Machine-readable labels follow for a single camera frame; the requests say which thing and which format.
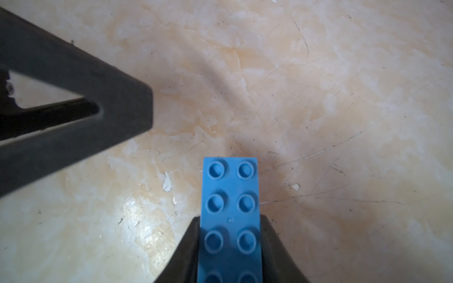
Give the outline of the light blue long lego brick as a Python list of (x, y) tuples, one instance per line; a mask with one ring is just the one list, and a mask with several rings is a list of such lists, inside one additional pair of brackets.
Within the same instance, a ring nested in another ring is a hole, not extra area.
[(257, 159), (207, 157), (202, 173), (197, 281), (261, 283)]

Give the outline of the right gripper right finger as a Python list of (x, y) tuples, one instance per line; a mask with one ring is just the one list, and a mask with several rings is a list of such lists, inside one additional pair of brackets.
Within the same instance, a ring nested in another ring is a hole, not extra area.
[[(260, 216), (263, 281), (265, 283), (307, 283), (265, 215)], [(194, 217), (157, 283), (197, 281), (200, 217)]]

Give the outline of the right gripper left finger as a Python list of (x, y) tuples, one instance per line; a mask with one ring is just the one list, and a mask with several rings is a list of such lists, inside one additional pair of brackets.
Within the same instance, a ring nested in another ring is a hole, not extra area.
[[(11, 96), (11, 72), (78, 95), (31, 108)], [(1, 9), (1, 195), (152, 128), (145, 83)]]

